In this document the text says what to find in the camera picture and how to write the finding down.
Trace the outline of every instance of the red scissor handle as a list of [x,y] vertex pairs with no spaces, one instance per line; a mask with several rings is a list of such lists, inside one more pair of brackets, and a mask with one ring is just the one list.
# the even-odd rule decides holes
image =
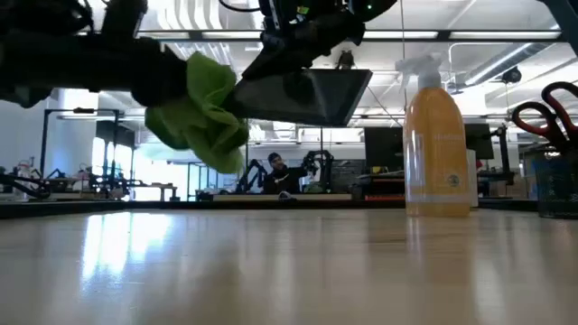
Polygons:
[[578,143],[578,126],[572,123],[572,119],[568,116],[566,109],[560,104],[560,102],[552,96],[555,90],[563,89],[570,92],[576,98],[578,98],[578,87],[570,82],[559,81],[552,83],[542,90],[542,99],[555,111],[555,113],[562,121],[562,125],[566,129],[568,137],[572,142]]
[[[544,117],[546,127],[536,127],[524,122],[522,118],[520,118],[520,113],[527,109],[538,111]],[[546,105],[537,102],[524,103],[514,109],[514,112],[512,112],[512,121],[517,127],[524,131],[534,135],[543,136],[548,141],[550,141],[550,143],[559,151],[564,152],[567,149],[568,140],[556,123],[556,115],[552,113],[550,108],[548,108]]]

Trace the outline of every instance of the table surface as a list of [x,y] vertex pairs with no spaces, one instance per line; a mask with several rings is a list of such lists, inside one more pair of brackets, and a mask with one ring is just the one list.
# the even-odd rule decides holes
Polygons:
[[0,220],[0,324],[576,324],[578,222],[479,210]]

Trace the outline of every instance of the ceiling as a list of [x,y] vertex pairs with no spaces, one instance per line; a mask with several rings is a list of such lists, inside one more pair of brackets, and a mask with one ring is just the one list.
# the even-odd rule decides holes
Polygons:
[[[102,22],[105,6],[100,0],[89,2],[93,5],[98,26]],[[238,7],[258,5],[258,0],[228,0],[228,2]],[[149,0],[149,12],[144,17],[141,29],[143,31],[246,30],[258,29],[261,20],[260,13],[231,12],[220,6],[217,0]],[[533,31],[553,29],[556,28],[556,24],[545,5],[537,0],[404,0],[369,22],[367,27],[369,30],[405,28]],[[182,42],[171,43],[169,47],[182,58],[195,51],[202,51],[240,73],[257,56],[259,45],[257,42]],[[405,90],[402,89],[402,77],[396,71],[397,61],[439,53],[443,58],[441,67],[443,82],[451,85],[461,78],[468,78],[476,70],[490,65],[500,57],[528,45],[531,44],[364,42],[357,47],[344,42],[333,49],[329,57],[316,60],[314,68],[331,69],[343,50],[351,50],[358,69],[370,69],[374,72],[355,115],[379,116],[380,119],[354,118],[350,125],[355,127],[393,125],[394,122],[388,114],[403,115],[404,107],[408,105],[407,100],[411,100],[417,91],[416,77],[411,78]],[[473,87],[463,88],[461,94],[454,97],[466,116],[466,121],[480,121],[474,117],[490,113],[505,115],[509,107],[527,100],[538,100],[540,90],[552,81],[578,80],[575,77],[578,76],[578,62],[575,62],[575,58],[576,55],[569,45],[548,44],[542,51],[528,54],[519,63],[515,62],[523,76],[519,83],[506,87],[503,83],[493,81],[496,75],[488,75],[486,76],[488,80]],[[500,67],[508,68],[507,63],[509,61]],[[575,113],[573,107],[578,107],[578,100],[568,96],[560,98],[563,104]],[[141,107],[127,93],[106,92],[100,95],[100,99],[101,107],[127,109],[127,114],[134,116],[142,116],[144,113],[143,109],[138,109]],[[488,122],[497,126],[504,120],[496,119]],[[287,125],[281,128],[279,124],[265,121],[254,121],[252,125],[256,125],[257,131],[263,131],[266,140],[287,138]],[[133,126],[144,129],[142,123],[133,123]],[[154,141],[150,136],[143,136],[143,139]]]

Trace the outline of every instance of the person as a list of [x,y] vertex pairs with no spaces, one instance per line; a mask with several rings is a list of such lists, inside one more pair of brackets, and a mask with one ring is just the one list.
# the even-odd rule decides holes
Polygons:
[[303,167],[288,168],[279,153],[271,153],[267,158],[273,171],[265,177],[264,194],[279,194],[282,191],[291,194],[301,192],[299,179],[307,176],[307,171]]

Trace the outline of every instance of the black screen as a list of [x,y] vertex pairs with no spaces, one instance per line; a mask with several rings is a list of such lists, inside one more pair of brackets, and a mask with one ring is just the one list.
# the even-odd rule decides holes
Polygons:
[[242,79],[224,104],[237,117],[346,126],[371,79],[369,70],[303,70]]
[[475,150],[476,159],[494,159],[494,148],[491,145],[489,136],[489,125],[487,124],[467,124],[466,146],[470,150]]
[[365,158],[369,167],[404,169],[404,132],[401,127],[366,127]]

